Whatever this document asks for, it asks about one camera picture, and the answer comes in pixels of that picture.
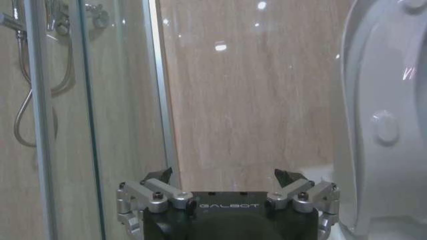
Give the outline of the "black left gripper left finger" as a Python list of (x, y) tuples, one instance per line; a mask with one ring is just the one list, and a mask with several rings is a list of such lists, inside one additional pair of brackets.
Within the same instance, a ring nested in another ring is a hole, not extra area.
[(170, 185), (172, 168), (150, 172), (140, 181), (126, 181), (116, 190), (116, 217), (132, 240), (143, 239), (144, 213), (164, 214), (168, 210), (194, 211), (194, 193)]

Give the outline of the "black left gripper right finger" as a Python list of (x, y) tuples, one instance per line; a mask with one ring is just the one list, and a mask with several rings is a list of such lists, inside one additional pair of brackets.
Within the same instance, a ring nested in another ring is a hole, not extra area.
[(293, 230), (310, 240), (327, 240), (339, 221), (341, 189), (334, 182), (309, 179), (302, 173), (274, 170), (281, 190), (266, 195), (266, 211), (271, 216), (286, 213)]

